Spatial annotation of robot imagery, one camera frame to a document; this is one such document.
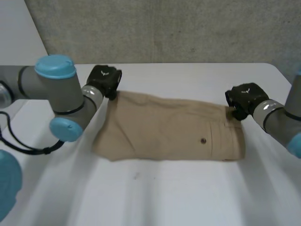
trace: black cable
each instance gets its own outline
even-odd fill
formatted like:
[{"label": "black cable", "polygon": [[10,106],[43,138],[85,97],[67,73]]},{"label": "black cable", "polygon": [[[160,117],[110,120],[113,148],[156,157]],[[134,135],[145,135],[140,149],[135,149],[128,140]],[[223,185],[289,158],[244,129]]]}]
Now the black cable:
[{"label": "black cable", "polygon": [[46,148],[43,148],[43,149],[37,149],[37,148],[33,148],[33,147],[30,147],[26,144],[24,144],[23,142],[21,142],[16,136],[15,134],[13,133],[13,130],[11,128],[11,125],[10,125],[10,116],[9,114],[7,114],[6,112],[2,112],[0,111],[0,114],[3,114],[6,116],[7,118],[7,122],[8,122],[8,130],[9,130],[9,133],[11,134],[11,136],[15,139],[16,142],[18,142],[19,144],[21,144],[22,146],[26,147],[26,148],[29,148],[29,150],[26,150],[26,149],[22,149],[20,147],[17,147],[15,145],[13,145],[12,143],[8,142],[3,136],[2,136],[2,132],[1,132],[1,129],[0,129],[0,141],[2,141],[6,146],[12,148],[12,149],[15,149],[16,151],[19,151],[19,152],[22,152],[24,154],[30,154],[30,155],[38,155],[38,154],[50,154],[51,152],[59,149],[61,146],[63,146],[64,142],[59,140],[55,145],[51,146],[51,147],[46,147]]}]

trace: brown button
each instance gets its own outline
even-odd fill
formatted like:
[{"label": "brown button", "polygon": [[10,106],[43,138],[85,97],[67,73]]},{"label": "brown button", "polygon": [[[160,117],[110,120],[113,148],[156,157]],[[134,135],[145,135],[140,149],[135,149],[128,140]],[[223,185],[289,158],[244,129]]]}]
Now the brown button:
[{"label": "brown button", "polygon": [[202,143],[202,144],[205,144],[206,142],[207,142],[207,141],[206,141],[205,138],[202,138],[202,139],[201,139],[201,143]]}]

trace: pants pocket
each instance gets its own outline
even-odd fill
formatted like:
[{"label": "pants pocket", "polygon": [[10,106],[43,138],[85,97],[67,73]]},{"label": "pants pocket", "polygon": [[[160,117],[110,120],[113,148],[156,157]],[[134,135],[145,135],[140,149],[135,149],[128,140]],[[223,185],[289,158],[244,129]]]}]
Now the pants pocket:
[{"label": "pants pocket", "polygon": [[207,160],[211,158],[210,122],[199,115],[174,114],[162,124],[162,158],[169,160]]}]

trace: gray robot arm segment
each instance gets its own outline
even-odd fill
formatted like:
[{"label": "gray robot arm segment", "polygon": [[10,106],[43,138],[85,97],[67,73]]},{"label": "gray robot arm segment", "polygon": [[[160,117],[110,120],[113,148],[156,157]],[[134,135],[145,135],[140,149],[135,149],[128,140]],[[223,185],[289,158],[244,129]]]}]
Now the gray robot arm segment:
[{"label": "gray robot arm segment", "polygon": [[121,71],[116,68],[97,65],[81,89],[72,60],[63,55],[42,57],[35,67],[0,66],[0,108],[17,99],[47,99],[55,114],[49,125],[51,132],[64,142],[73,142],[103,98],[116,97],[120,78]]},{"label": "gray robot arm segment", "polygon": [[254,120],[287,150],[301,158],[301,76],[296,76],[285,106],[275,100],[260,103]]}]

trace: khaki pants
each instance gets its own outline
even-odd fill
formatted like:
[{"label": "khaki pants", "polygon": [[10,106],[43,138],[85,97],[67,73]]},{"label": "khaki pants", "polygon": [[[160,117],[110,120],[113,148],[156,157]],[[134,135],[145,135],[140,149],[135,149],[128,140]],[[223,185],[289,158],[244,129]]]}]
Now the khaki pants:
[{"label": "khaki pants", "polygon": [[222,105],[121,91],[108,103],[93,150],[111,161],[239,160],[244,135],[229,113]]}]

